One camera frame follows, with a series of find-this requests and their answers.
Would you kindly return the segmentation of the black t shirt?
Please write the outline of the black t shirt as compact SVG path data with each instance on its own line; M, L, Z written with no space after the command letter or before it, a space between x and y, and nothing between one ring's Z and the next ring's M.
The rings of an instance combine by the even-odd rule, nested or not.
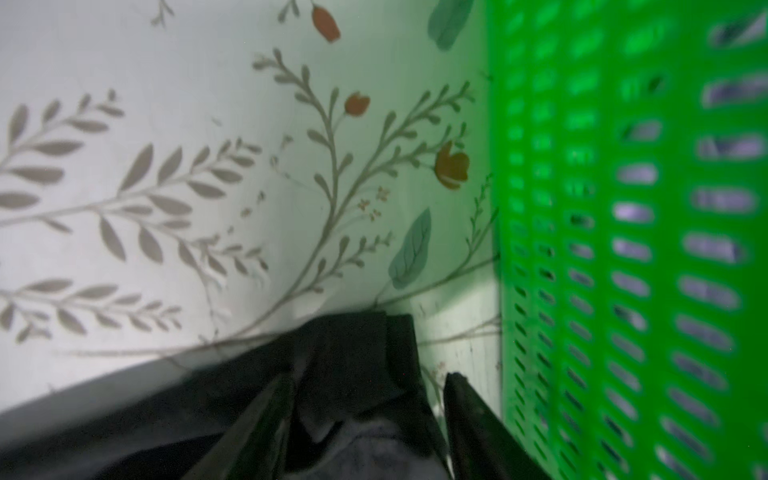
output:
M279 374L295 385L279 479L446 479L414 323L320 317L217 364L153 361L1 417L5 479L183 479Z

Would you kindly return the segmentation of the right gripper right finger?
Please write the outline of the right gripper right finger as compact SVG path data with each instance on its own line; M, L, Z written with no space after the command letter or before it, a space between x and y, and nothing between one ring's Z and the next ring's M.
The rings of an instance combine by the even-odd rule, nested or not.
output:
M456 479L535 480L548 477L465 376L460 373L447 375L443 404Z

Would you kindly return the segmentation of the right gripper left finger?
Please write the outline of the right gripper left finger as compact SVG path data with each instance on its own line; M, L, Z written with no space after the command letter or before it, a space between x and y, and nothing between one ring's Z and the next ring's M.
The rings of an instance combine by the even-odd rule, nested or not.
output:
M279 479L294 409L291 377L274 377L184 480Z

